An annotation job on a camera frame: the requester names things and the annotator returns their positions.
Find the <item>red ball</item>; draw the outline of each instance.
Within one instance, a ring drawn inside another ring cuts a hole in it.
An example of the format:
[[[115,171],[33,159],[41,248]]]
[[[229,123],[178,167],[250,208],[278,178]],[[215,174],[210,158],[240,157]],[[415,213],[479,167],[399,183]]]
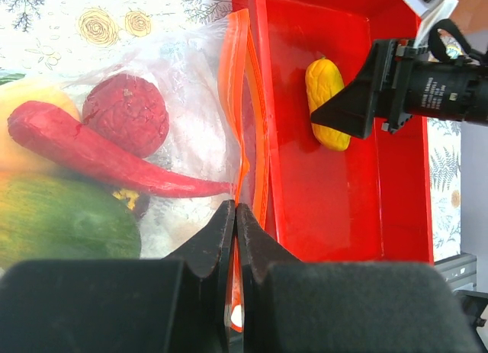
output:
[[[125,73],[91,90],[83,104],[83,123],[142,159],[164,143],[169,131],[168,112],[158,88]]]

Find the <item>plastic bag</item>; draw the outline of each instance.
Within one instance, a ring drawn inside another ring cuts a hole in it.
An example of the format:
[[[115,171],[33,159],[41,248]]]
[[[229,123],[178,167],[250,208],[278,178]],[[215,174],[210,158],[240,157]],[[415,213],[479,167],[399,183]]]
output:
[[[241,194],[262,217],[265,104],[249,37],[239,11],[143,38],[82,77],[0,87],[0,268],[161,258]]]

